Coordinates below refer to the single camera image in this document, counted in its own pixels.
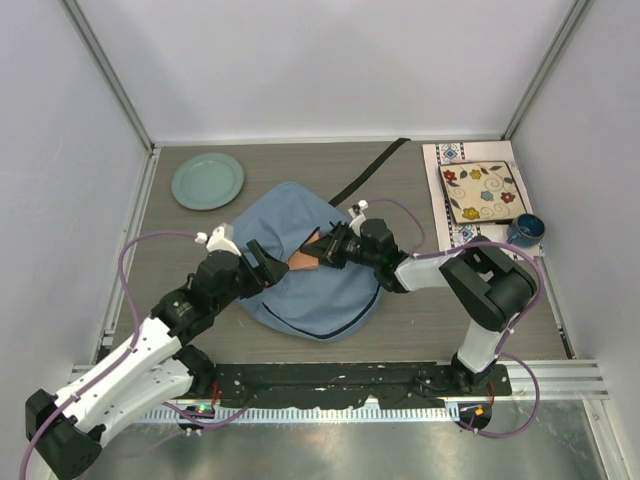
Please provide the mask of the light blue backpack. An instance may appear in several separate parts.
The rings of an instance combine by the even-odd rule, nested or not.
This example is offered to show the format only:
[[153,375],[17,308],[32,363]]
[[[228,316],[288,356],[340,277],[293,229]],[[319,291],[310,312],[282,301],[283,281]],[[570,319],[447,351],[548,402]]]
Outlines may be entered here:
[[[257,240],[274,258],[286,262],[318,228],[320,235],[351,216],[338,205],[355,193],[405,139],[391,143],[354,181],[326,201],[298,183],[268,191],[233,223],[235,239]],[[254,320],[273,330],[316,341],[337,341],[355,333],[376,313],[386,291],[371,268],[354,263],[342,269],[319,266],[290,271],[275,286],[238,300]]]

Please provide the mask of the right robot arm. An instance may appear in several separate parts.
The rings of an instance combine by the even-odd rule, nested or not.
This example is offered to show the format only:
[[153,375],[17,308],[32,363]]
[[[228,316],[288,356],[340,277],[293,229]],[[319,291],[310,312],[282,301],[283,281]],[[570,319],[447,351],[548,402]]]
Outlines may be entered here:
[[449,388],[472,395],[487,384],[512,324],[539,299],[540,276],[504,252],[511,248],[478,236],[450,251],[410,254],[396,244],[383,220],[368,219],[358,230],[338,223],[301,252],[336,269],[349,263],[369,267],[389,292],[448,286],[470,317],[451,360]]

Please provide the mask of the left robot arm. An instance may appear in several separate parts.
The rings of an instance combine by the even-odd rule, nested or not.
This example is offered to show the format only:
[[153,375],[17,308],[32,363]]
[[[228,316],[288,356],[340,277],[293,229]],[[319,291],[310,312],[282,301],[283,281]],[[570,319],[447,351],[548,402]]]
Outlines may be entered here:
[[255,240],[246,252],[226,237],[199,233],[197,240],[204,260],[137,320],[128,340],[57,392],[39,389],[26,400],[25,460],[38,453],[57,478],[76,479],[145,410],[211,391],[215,366],[192,340],[232,302],[276,285],[288,266]]

